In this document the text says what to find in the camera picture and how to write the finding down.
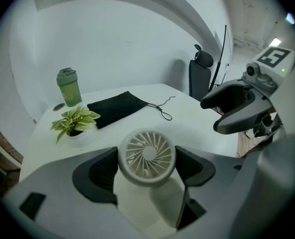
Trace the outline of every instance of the brick wall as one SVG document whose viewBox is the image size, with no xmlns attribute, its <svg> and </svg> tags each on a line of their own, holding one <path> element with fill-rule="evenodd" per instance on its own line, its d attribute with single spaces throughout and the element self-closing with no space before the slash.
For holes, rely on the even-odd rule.
<svg viewBox="0 0 295 239">
<path fill-rule="evenodd" d="M 7 139 L 3 136 L 3 134 L 0 132 L 0 146 L 15 160 L 17 160 L 19 163 L 22 164 L 23 156 L 16 151 L 16 149 L 7 141 Z M 0 167 L 5 170 L 12 170 L 15 169 L 14 165 L 12 165 L 11 162 L 9 162 L 7 159 L 5 159 L 0 154 Z"/>
</svg>

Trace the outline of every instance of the white table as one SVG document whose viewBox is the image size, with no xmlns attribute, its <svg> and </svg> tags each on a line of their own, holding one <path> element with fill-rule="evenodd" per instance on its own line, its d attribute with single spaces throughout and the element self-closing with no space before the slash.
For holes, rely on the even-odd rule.
<svg viewBox="0 0 295 239">
<path fill-rule="evenodd" d="M 138 112 L 96 130 L 92 144 L 71 148 L 68 138 L 63 136 L 56 145 L 57 131 L 50 131 L 51 122 L 58 120 L 63 112 L 73 109 L 64 107 L 57 112 L 50 107 L 37 124 L 24 157 L 20 181 L 40 166 L 92 150 L 119 146 L 132 131 L 151 127 L 171 139 L 174 145 L 188 146 L 212 153 L 236 157 L 238 134 L 222 135 L 213 130 L 213 124 L 220 115 L 211 109 L 203 110 L 197 100 L 165 84 L 125 87 L 82 95 L 83 105 L 104 100 L 125 91 L 149 103 L 160 105 L 169 97 L 176 96 L 162 106 L 173 120 L 165 120 L 156 108 L 144 107 Z M 179 180 L 177 172 L 173 176 Z M 118 208 L 135 226 L 146 235 L 158 238 L 171 234 L 172 228 L 164 229 L 165 223 L 149 200 L 147 188 L 137 187 L 118 171 L 114 181 L 114 192 L 118 197 Z"/>
</svg>

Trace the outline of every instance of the white fan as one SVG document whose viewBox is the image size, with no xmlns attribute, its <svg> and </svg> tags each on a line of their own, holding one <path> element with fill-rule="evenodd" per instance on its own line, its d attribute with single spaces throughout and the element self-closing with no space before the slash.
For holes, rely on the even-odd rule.
<svg viewBox="0 0 295 239">
<path fill-rule="evenodd" d="M 163 134 L 141 129 L 128 135 L 118 150 L 119 168 L 130 182 L 142 186 L 159 186 L 171 176 L 176 151 Z"/>
</svg>

